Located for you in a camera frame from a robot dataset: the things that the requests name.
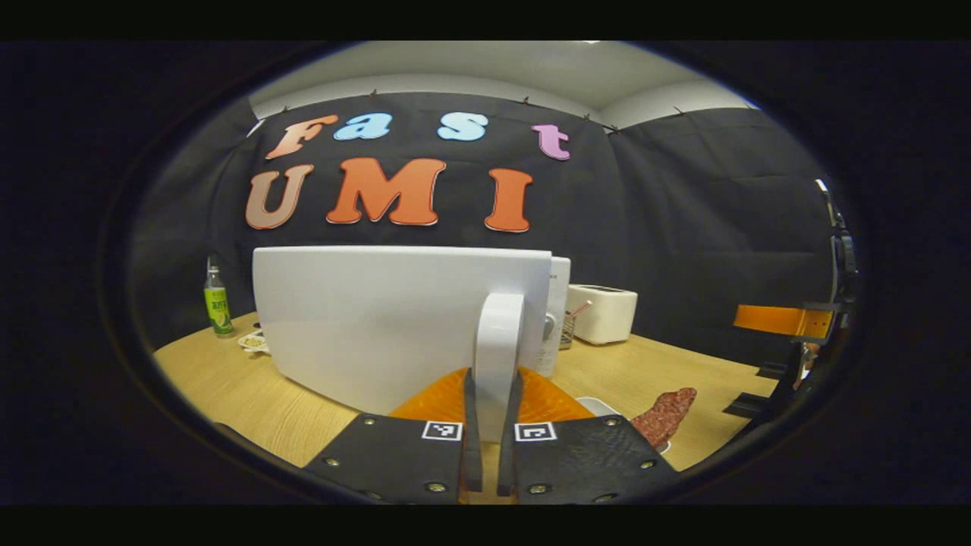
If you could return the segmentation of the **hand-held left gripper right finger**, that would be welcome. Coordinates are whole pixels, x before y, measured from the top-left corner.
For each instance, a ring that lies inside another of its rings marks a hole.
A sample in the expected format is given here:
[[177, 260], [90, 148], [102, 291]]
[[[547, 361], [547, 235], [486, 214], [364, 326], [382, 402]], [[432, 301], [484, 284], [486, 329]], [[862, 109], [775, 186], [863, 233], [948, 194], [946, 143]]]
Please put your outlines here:
[[679, 473], [627, 418], [596, 415], [547, 378], [517, 370], [497, 494], [521, 505], [637, 504]]

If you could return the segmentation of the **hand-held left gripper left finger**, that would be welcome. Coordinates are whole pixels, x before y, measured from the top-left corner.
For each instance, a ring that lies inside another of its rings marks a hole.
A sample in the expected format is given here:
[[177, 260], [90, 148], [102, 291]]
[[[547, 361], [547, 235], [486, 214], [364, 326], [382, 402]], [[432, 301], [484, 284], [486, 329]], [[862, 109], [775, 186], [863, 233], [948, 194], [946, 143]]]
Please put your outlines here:
[[471, 369], [433, 381], [388, 415], [361, 413], [303, 470], [385, 504], [462, 504], [482, 490]]

